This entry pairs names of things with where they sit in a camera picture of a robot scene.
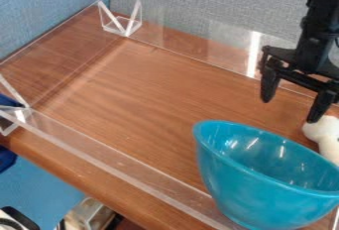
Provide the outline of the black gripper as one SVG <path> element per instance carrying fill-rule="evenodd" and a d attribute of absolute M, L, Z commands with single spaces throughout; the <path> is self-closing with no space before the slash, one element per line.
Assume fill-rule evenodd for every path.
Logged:
<path fill-rule="evenodd" d="M 306 119 L 309 123 L 315 123 L 325 115 L 331 104 L 339 103 L 339 66 L 327 60 L 318 71 L 305 71 L 297 64 L 294 54 L 294 49 L 273 46 L 262 47 L 262 58 L 258 64 L 261 99 L 265 103 L 273 99 L 279 82 L 283 79 L 317 92 L 318 95 Z"/>

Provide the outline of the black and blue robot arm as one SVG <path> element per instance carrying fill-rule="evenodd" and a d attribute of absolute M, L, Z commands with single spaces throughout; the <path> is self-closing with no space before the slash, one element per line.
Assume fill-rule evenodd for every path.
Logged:
<path fill-rule="evenodd" d="M 283 79 L 313 90 L 317 97 L 306 121 L 315 123 L 339 102 L 339 65 L 329 57 L 333 46 L 339 48 L 339 0 L 307 0 L 306 6 L 297 48 L 262 48 L 261 99 L 273 99 Z"/>

